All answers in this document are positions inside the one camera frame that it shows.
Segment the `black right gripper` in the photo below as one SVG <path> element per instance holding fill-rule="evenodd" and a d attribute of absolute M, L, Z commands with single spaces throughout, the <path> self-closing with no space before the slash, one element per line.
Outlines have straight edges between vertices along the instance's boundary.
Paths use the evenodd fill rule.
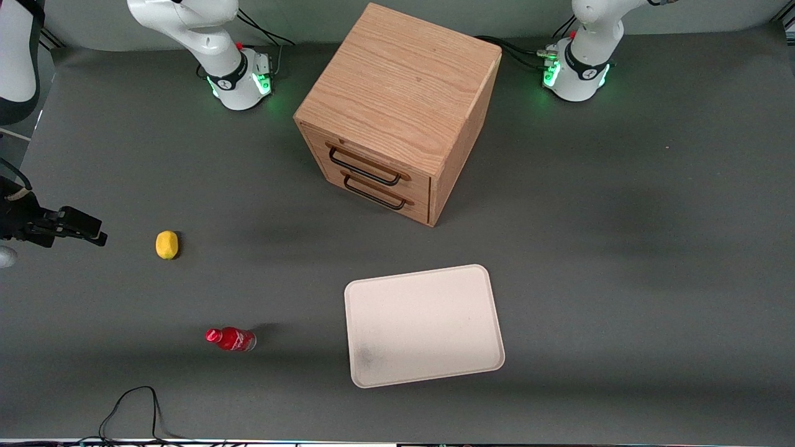
<path fill-rule="evenodd" d="M 102 221 L 74 207 L 60 208 L 60 226 L 46 218 L 48 210 L 39 206 L 35 194 L 7 178 L 1 186 L 1 238 L 18 240 L 42 247 L 52 247 L 57 238 L 74 238 L 94 246 L 105 246 L 107 234 L 101 231 Z"/>

